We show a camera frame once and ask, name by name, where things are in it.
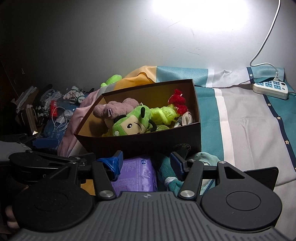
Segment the grey multicolour sock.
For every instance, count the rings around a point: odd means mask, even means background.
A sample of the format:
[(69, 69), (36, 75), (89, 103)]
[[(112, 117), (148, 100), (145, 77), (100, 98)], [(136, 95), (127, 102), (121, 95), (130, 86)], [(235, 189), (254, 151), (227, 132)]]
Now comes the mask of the grey multicolour sock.
[(193, 116), (192, 114), (187, 111), (186, 113), (184, 113), (182, 116), (180, 116), (175, 125), (174, 125), (174, 128), (177, 128), (177, 127), (181, 127), (181, 126), (187, 126), (187, 125), (190, 125), (194, 122), (194, 119), (193, 119)]

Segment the black white striped socks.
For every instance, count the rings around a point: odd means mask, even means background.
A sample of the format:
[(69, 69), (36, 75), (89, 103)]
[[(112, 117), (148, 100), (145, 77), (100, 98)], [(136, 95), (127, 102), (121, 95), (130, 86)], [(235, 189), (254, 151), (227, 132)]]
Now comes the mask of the black white striped socks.
[(42, 91), (41, 96), (37, 98), (37, 117), (48, 116), (51, 101), (56, 101), (62, 96), (61, 92), (53, 89), (53, 85), (47, 85)]

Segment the pink cloth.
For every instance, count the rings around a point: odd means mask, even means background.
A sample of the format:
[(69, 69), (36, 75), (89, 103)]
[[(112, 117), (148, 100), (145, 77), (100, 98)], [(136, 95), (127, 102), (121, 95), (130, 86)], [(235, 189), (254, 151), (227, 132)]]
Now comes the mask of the pink cloth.
[(74, 132), (79, 126), (79, 123), (84, 118), (85, 114), (89, 111), (92, 104), (100, 95), (100, 90), (98, 89), (90, 93), (80, 104), (78, 108), (74, 111), (74, 114), (69, 122), (66, 129), (64, 137), (58, 147), (57, 154), (62, 157), (76, 156), (85, 152), (81, 143), (74, 136)]

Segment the white power strip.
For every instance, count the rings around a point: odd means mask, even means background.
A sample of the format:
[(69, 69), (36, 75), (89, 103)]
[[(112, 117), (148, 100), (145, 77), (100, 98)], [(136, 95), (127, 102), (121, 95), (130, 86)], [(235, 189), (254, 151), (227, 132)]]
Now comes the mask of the white power strip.
[(254, 83), (252, 89), (255, 93), (264, 94), (271, 97), (280, 98), (283, 100), (288, 99), (287, 85), (282, 81), (265, 81)]

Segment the green pea plush toy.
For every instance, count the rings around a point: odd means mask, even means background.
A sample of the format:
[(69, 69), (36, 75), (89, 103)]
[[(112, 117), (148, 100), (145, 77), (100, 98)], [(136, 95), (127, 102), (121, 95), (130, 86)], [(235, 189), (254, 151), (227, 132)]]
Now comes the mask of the green pea plush toy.
[(145, 133), (149, 125), (156, 127), (151, 120), (152, 114), (146, 105), (139, 105), (127, 115), (120, 115), (113, 120), (111, 135), (126, 136)]

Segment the colour-block bed sheet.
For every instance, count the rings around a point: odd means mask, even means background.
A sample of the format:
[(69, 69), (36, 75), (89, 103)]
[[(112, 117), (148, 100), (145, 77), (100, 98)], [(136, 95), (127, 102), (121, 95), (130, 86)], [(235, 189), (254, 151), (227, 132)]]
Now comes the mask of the colour-block bed sheet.
[(192, 79), (201, 114), (202, 150), (241, 170), (276, 166), (275, 192), (283, 209), (276, 228), (295, 238), (295, 93), (287, 100), (256, 94), (252, 84), (274, 76), (271, 67), (212, 70), (142, 66), (100, 88), (100, 95), (156, 82)]

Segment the red yarn toy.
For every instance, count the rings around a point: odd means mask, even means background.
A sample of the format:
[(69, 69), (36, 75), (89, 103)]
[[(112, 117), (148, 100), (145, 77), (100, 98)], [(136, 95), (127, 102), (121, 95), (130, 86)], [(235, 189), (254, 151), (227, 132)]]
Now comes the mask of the red yarn toy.
[(175, 89), (174, 93), (168, 99), (168, 105), (172, 104), (179, 115), (183, 115), (188, 111), (186, 106), (186, 99), (183, 97), (183, 92), (179, 89)]

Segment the green frog plush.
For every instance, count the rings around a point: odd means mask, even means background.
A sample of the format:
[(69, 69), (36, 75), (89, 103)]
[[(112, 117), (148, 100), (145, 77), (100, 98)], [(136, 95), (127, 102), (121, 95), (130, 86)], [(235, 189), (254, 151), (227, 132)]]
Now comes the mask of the green frog plush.
[(111, 84), (114, 84), (122, 79), (122, 76), (119, 74), (112, 75), (110, 78), (108, 78), (105, 82), (102, 82), (100, 87), (109, 86)]

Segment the green towel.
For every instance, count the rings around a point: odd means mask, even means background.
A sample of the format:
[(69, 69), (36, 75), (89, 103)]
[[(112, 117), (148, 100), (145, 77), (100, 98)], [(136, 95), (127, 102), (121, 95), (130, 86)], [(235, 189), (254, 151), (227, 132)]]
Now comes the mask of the green towel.
[(169, 129), (170, 128), (166, 125), (156, 125), (156, 127), (149, 125), (148, 132), (158, 132), (158, 131), (164, 131), (164, 130), (169, 130)]

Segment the pink teddy bear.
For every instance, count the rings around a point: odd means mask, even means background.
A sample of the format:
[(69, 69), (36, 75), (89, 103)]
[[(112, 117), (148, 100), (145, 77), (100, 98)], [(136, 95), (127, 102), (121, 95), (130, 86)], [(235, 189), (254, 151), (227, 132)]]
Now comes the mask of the pink teddy bear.
[(133, 98), (126, 98), (123, 102), (110, 101), (107, 104), (98, 104), (93, 109), (93, 115), (97, 118), (113, 120), (120, 115), (127, 115), (133, 111), (139, 102)]

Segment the blue floral towel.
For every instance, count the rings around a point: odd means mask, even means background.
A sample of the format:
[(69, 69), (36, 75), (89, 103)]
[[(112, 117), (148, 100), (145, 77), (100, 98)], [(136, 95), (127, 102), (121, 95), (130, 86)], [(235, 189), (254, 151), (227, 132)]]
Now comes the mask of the blue floral towel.
[(51, 115), (49, 115), (49, 121), (43, 130), (43, 136), (45, 138), (55, 140), (56, 146), (51, 147), (51, 149), (54, 150), (58, 149), (58, 146), (61, 143), (69, 125), (70, 119), (78, 106), (68, 101), (57, 101), (57, 107), (58, 116), (51, 117)]

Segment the teal fuzzy cloth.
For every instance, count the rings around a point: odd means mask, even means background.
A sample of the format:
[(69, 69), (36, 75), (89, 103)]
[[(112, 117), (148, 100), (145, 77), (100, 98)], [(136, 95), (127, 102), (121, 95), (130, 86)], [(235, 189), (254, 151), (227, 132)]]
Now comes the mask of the teal fuzzy cloth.
[[(194, 161), (200, 161), (204, 166), (217, 166), (220, 161), (218, 157), (207, 152), (199, 152), (191, 157)], [(158, 171), (158, 191), (171, 191), (175, 196), (178, 195), (183, 181), (180, 181), (171, 167), (169, 157), (164, 157), (162, 165)]]

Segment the red small packet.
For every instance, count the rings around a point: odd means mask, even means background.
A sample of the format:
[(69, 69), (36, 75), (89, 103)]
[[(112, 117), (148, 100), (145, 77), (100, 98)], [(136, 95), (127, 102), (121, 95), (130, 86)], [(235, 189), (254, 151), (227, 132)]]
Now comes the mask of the red small packet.
[(51, 117), (57, 117), (58, 113), (57, 113), (57, 101), (56, 100), (52, 100), (50, 103), (50, 115)]

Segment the black cardboard box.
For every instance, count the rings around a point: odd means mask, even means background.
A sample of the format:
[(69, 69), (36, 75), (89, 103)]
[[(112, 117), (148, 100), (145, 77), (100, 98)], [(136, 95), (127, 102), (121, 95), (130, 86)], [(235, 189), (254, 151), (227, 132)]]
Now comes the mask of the black cardboard box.
[(103, 93), (74, 132), (98, 158), (166, 156), (180, 147), (201, 151), (201, 123), (191, 79)]

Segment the purple pad package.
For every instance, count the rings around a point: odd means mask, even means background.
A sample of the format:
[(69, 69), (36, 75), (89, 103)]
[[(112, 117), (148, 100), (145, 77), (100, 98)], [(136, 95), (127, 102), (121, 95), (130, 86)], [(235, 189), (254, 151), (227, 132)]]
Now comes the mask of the purple pad package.
[(124, 160), (119, 178), (111, 183), (117, 196), (124, 191), (155, 192), (158, 190), (156, 172), (149, 158)]

